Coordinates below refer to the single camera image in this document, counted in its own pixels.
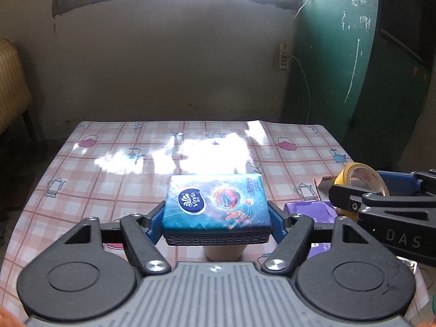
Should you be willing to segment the person's right hand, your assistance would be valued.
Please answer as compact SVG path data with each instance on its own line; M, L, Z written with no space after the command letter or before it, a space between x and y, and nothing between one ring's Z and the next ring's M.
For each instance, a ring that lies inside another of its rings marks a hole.
M436 320L433 320L431 322L420 323L417 325L417 327L436 327Z

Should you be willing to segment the person's left hand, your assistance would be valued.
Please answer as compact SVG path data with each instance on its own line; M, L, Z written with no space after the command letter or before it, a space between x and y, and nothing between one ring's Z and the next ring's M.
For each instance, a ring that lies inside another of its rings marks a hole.
M0 306L0 327L25 327L25 325L8 310Z

